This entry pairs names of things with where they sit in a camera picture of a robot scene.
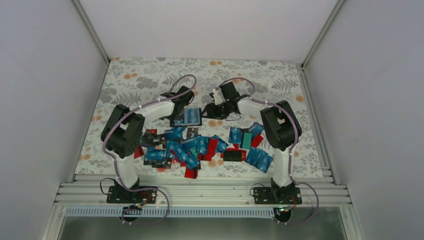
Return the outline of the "black leather card holder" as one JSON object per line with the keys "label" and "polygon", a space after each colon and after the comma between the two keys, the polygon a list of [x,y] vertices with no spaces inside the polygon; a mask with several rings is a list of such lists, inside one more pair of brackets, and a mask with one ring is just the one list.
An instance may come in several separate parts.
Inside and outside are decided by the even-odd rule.
{"label": "black leather card holder", "polygon": [[173,119],[170,121],[171,127],[191,127],[202,126],[202,111],[199,107],[185,108],[180,120]]}

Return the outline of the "blue VIP diamond card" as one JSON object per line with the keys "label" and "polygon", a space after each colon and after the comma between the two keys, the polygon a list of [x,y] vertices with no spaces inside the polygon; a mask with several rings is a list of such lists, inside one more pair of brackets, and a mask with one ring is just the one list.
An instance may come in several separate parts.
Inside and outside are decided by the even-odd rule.
{"label": "blue VIP diamond card", "polygon": [[201,112],[199,108],[186,108],[184,110],[184,123],[189,126],[201,124]]}

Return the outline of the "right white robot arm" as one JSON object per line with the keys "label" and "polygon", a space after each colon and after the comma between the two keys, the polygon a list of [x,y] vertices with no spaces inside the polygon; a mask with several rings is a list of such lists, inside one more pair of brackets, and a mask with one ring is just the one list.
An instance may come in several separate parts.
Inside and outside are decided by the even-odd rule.
{"label": "right white robot arm", "polygon": [[270,195],[274,202],[284,203],[296,196],[298,182],[292,175],[293,152],[302,134],[302,128],[290,106],[282,100],[278,103],[254,99],[250,94],[240,94],[231,81],[213,90],[213,102],[202,110],[208,119],[224,120],[231,113],[261,118],[267,142],[273,147],[275,170],[271,177]]}

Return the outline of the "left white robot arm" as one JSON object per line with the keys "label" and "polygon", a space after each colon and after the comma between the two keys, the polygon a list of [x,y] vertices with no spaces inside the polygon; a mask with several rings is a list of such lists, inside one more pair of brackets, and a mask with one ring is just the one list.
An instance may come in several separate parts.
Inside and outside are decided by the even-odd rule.
{"label": "left white robot arm", "polygon": [[115,181],[120,186],[119,196],[131,203],[139,197],[139,177],[133,154],[140,145],[143,128],[160,118],[180,114],[193,98],[192,88],[182,86],[175,94],[167,93],[134,108],[118,104],[112,111],[100,135],[102,151],[113,160]]}

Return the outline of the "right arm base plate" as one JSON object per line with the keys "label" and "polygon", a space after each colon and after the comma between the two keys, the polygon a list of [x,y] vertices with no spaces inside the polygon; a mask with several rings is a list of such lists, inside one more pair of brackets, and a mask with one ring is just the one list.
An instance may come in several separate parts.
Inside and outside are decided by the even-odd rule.
{"label": "right arm base plate", "polygon": [[256,205],[300,205],[303,203],[302,194],[298,187],[289,189],[285,193],[273,193],[271,187],[257,186],[252,189]]}

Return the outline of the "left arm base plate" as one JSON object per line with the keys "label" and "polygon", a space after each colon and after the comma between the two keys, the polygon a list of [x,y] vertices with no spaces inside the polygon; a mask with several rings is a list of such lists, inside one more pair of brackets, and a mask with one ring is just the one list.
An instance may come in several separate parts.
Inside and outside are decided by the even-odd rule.
{"label": "left arm base plate", "polygon": [[118,185],[109,187],[106,202],[108,204],[154,204],[156,196],[157,189],[130,192]]}

